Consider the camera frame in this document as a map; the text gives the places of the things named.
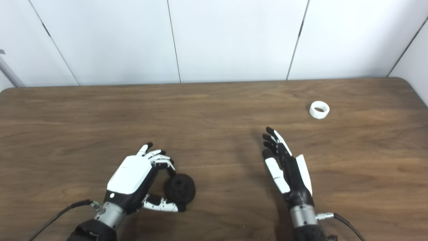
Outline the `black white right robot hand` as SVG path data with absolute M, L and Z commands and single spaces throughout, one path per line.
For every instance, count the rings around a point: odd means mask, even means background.
M 295 157 L 283 137 L 273 128 L 267 127 L 262 137 L 266 147 L 262 152 L 264 162 L 289 208 L 315 206 L 304 156 Z

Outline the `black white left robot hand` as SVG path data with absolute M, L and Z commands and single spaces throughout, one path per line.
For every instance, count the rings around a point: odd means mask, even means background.
M 186 205 L 171 199 L 149 194 L 160 170 L 170 177 L 176 175 L 174 161 L 164 150 L 149 151 L 153 143 L 146 143 L 135 155 L 125 157 L 107 184 L 104 203 L 120 207 L 126 215 L 140 209 L 164 212 L 185 212 Z

